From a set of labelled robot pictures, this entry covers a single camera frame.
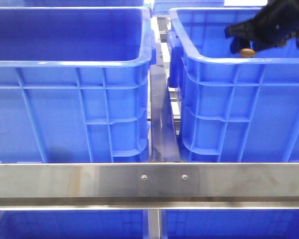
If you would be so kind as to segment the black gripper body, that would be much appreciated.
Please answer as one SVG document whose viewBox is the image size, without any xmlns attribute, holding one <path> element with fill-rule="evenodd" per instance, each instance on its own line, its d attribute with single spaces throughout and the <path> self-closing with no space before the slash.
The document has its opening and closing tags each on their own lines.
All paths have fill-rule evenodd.
<svg viewBox="0 0 299 239">
<path fill-rule="evenodd" d="M 285 47 L 292 38 L 299 49 L 299 0 L 269 0 L 252 19 L 228 26 L 225 37 L 233 37 L 231 53 Z"/>
</svg>

